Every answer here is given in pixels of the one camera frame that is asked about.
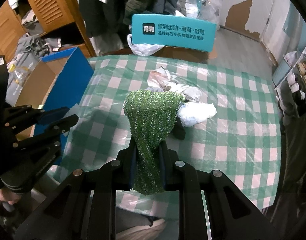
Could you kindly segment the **person's left hand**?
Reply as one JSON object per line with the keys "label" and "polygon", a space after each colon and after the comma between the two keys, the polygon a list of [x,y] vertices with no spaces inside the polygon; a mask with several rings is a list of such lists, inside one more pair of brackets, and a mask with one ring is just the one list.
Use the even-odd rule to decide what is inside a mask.
{"label": "person's left hand", "polygon": [[8,203],[9,205],[16,204],[21,199],[21,195],[10,191],[7,187],[0,189],[0,205]]}

